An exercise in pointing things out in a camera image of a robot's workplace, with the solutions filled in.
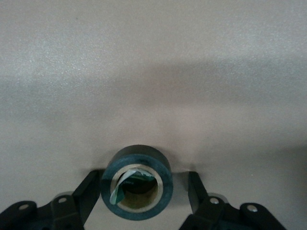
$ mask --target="bolt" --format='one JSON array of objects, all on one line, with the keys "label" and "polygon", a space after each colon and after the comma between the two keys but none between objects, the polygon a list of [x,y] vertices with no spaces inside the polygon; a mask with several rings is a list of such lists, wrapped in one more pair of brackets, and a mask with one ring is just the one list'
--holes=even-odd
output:
[{"label": "bolt", "polygon": [[251,212],[258,212],[258,209],[253,205],[248,205],[248,210]]},{"label": "bolt", "polygon": [[212,204],[217,205],[217,204],[219,203],[219,200],[216,199],[215,197],[212,197],[212,198],[210,199],[210,202],[211,202]]},{"label": "bolt", "polygon": [[26,209],[26,208],[28,208],[29,207],[29,205],[28,204],[25,204],[25,205],[21,205],[21,206],[19,206],[19,210],[24,210],[24,209]]},{"label": "bolt", "polygon": [[64,202],[66,202],[66,201],[67,201],[67,199],[66,199],[65,197],[62,197],[62,198],[60,198],[60,199],[58,200],[59,203],[64,203]]}]

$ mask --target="black plastic bracket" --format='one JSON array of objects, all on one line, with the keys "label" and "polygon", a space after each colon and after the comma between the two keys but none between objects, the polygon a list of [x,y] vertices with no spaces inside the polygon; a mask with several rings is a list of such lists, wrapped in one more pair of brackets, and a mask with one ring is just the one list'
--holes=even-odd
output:
[{"label": "black plastic bracket", "polygon": [[286,230],[262,205],[245,203],[238,210],[209,196],[196,172],[189,173],[189,201],[193,214],[180,230]]},{"label": "black plastic bracket", "polygon": [[[100,196],[103,170],[91,171],[72,195],[61,195],[37,208],[17,202],[0,213],[0,230],[84,230]],[[286,230],[262,205],[242,204],[240,210],[209,196],[198,173],[189,172],[191,215],[180,230]]]}]

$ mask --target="cardboard core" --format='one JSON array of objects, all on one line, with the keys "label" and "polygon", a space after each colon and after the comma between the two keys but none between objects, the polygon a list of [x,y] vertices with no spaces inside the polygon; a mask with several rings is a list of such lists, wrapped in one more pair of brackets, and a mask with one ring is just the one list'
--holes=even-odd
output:
[{"label": "cardboard core", "polygon": [[124,187],[125,198],[117,206],[131,213],[142,213],[156,206],[163,194],[162,179],[154,169],[142,164],[131,164],[121,168],[113,176],[110,192],[113,192],[121,176],[133,168],[146,170],[154,176],[155,180],[147,182],[138,188],[133,186]]}]

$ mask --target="electrical tape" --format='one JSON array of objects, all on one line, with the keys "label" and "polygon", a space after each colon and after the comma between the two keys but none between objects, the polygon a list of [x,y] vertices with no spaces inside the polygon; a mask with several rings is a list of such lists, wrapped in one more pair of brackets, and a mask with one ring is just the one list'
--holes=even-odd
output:
[{"label": "electrical tape", "polygon": [[[125,198],[110,203],[112,192],[129,170],[147,171],[154,182],[142,188],[127,186]],[[130,220],[144,220],[156,216],[168,205],[173,193],[173,180],[167,158],[157,149],[145,145],[132,145],[120,150],[111,160],[101,178],[101,197],[110,211]]]}]

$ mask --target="metal screw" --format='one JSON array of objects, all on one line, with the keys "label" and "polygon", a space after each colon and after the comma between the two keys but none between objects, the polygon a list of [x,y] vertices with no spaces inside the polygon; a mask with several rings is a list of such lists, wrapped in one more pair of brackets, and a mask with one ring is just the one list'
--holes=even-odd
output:
[{"label": "metal screw", "polygon": [[248,205],[248,210],[251,212],[258,212],[258,209],[253,205]]},{"label": "metal screw", "polygon": [[29,205],[28,204],[25,204],[25,205],[21,205],[18,209],[19,210],[24,210],[24,209],[26,209],[26,208],[28,208],[29,207]]},{"label": "metal screw", "polygon": [[58,200],[59,203],[64,203],[66,201],[67,201],[67,199],[65,197],[62,197],[61,199]]},{"label": "metal screw", "polygon": [[214,198],[214,197],[212,197],[212,198],[210,199],[210,202],[211,202],[212,204],[217,205],[217,204],[219,203],[219,200],[216,199],[216,198]]}]

